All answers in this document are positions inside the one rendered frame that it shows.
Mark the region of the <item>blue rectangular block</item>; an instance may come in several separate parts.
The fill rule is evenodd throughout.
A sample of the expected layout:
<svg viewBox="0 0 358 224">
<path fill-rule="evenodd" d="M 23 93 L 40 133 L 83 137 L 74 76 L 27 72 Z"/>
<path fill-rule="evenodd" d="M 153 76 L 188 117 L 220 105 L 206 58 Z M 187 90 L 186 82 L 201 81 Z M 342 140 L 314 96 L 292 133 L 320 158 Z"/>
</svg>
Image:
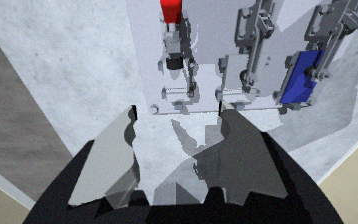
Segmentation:
<svg viewBox="0 0 358 224">
<path fill-rule="evenodd" d="M 281 90 L 279 103 L 307 102 L 317 82 L 311 81 L 311 77 L 304 75 L 308 66 L 318 66 L 325 50 L 297 51 L 297 59 L 291 64 L 288 75 Z"/>
</svg>

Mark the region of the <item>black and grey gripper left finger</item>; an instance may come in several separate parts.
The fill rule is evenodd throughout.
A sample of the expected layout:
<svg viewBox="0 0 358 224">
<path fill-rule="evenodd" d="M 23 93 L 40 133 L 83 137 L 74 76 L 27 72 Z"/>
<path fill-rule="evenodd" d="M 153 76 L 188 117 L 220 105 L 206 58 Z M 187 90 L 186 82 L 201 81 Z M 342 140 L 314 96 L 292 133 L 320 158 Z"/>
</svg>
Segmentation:
<svg viewBox="0 0 358 224">
<path fill-rule="evenodd" d="M 88 224 L 128 206 L 130 194 L 140 182 L 132 145 L 136 120 L 136 105 L 130 105 L 88 141 L 43 192 L 22 224 Z"/>
</svg>

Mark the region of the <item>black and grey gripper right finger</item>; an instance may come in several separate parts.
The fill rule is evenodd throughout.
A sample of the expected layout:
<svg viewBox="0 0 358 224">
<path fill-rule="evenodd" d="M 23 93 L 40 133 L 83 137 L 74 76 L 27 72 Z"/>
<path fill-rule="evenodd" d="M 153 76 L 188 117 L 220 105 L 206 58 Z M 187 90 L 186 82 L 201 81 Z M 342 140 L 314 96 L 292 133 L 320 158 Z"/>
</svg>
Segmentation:
<svg viewBox="0 0 358 224">
<path fill-rule="evenodd" d="M 222 119 L 217 179 L 226 202 L 250 208 L 276 224 L 344 224 L 304 169 L 267 133 L 226 101 Z"/>
</svg>

